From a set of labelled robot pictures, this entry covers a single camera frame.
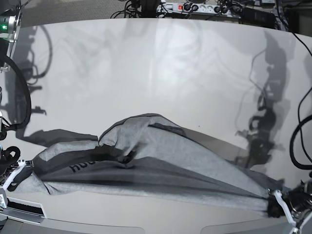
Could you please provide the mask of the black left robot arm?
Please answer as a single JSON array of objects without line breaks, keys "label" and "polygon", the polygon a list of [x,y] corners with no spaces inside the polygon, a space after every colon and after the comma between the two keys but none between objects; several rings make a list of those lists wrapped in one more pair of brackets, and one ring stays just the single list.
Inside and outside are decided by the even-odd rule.
[{"label": "black left robot arm", "polygon": [[[273,104],[277,101],[281,101],[284,96],[284,88],[286,84],[288,84],[288,75],[287,75],[287,55],[283,49],[278,46],[278,42],[272,39],[273,48],[269,49],[266,58],[269,60],[268,63],[273,65],[273,68],[270,72],[270,77],[265,84],[265,91],[267,94],[273,92],[274,95],[270,97],[267,101],[267,104]],[[310,170],[312,168],[311,165],[305,165],[299,163],[294,154],[294,144],[296,137],[300,136],[300,142],[302,150],[308,160],[312,159],[312,156],[308,154],[306,151],[304,140],[303,140],[303,127],[306,124],[311,125],[312,123],[312,116],[309,115],[305,119],[301,119],[300,117],[300,108],[303,101],[310,95],[312,92],[311,88],[299,88],[293,87],[292,91],[296,91],[299,95],[302,96],[300,102],[298,103],[297,107],[297,120],[298,124],[294,129],[290,142],[289,142],[289,155],[293,165],[301,170]],[[282,193],[282,201],[286,203],[287,211],[294,215],[295,217],[302,218],[303,213],[312,209],[312,182],[300,182],[296,188],[291,189],[289,191],[284,191]],[[273,196],[273,193],[269,193],[268,197],[268,216],[279,218],[284,216],[283,208],[278,204],[276,198]]]}]

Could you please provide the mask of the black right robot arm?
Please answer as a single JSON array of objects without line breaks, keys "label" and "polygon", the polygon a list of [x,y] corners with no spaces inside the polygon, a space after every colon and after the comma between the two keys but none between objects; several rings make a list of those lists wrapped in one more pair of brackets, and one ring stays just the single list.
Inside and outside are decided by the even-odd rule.
[{"label": "black right robot arm", "polygon": [[26,102],[26,116],[21,123],[8,124],[3,115],[0,116],[1,140],[7,137],[8,131],[25,128],[31,116],[31,97],[27,82],[20,68],[12,60],[18,42],[23,8],[24,5],[19,0],[16,3],[10,3],[8,0],[0,2],[0,71],[14,71],[20,82]]}]

